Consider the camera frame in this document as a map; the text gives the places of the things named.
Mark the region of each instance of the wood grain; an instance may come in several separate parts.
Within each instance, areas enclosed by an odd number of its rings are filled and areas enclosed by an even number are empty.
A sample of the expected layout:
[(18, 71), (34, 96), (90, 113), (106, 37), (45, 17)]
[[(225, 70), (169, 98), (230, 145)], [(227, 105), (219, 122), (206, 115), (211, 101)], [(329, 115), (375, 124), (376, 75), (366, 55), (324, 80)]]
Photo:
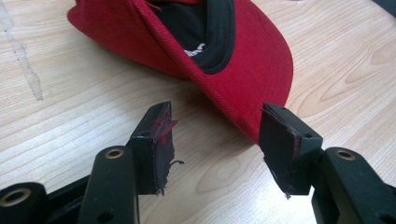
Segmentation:
[[(255, 0), (290, 45), (287, 107), (358, 151), (396, 185), (396, 20), (368, 0)], [(0, 189), (52, 192), (126, 143), (146, 110), (172, 101), (177, 158), (143, 223), (315, 223), (310, 197), (287, 200), (262, 153), (189, 81), (101, 48), (66, 19), (74, 1), (0, 0)]]

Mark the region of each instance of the cap brim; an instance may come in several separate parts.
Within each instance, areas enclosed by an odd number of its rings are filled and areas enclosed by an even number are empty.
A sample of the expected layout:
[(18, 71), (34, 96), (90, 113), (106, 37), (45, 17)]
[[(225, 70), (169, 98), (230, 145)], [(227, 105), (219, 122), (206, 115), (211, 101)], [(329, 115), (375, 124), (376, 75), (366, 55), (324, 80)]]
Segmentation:
[[(173, 76), (188, 77), (241, 131), (257, 143), (263, 103), (284, 105), (290, 92), (293, 74), (288, 44), (262, 11), (249, 0), (234, 1), (235, 41), (231, 59), (221, 71), (208, 75), (185, 53), (146, 1), (129, 1), (129, 4), (129, 14), (118, 14), (133, 17), (129, 18), (133, 20), (129, 22), (142, 21), (143, 24), (139, 27), (142, 30), (138, 31), (138, 34), (136, 31), (118, 31), (115, 26), (111, 29), (106, 28), (115, 31), (117, 36), (122, 36), (123, 43), (115, 43), (116, 47), (109, 46), (109, 39), (102, 40), (107, 37), (97, 40), (99, 35), (96, 35), (96, 39), (92, 35), (89, 36), (131, 60)], [(70, 15), (76, 12), (72, 10), (69, 12), (69, 20), (76, 25), (76, 15)], [(131, 11), (137, 12), (137, 15), (130, 13)], [(78, 29), (87, 34), (86, 28), (85, 32), (81, 27)], [(133, 35), (142, 35), (143, 37), (138, 38), (142, 41), (144, 39), (143, 42), (146, 43), (151, 42), (146, 50), (157, 50), (155, 53), (160, 60), (153, 59), (152, 55), (144, 55), (148, 60), (141, 60), (141, 56), (125, 51), (127, 46), (129, 51), (133, 51), (131, 47), (137, 45), (128, 39), (129, 36), (135, 40), (136, 37)]]

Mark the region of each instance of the cap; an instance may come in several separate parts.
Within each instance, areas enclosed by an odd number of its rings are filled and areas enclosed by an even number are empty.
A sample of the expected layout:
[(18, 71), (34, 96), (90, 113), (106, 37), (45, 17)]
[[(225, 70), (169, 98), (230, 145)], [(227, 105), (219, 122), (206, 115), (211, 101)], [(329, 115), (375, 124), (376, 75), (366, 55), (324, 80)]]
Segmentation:
[(288, 98), (290, 49), (249, 0), (77, 0), (67, 16), (119, 55), (193, 81), (255, 143), (262, 104)]

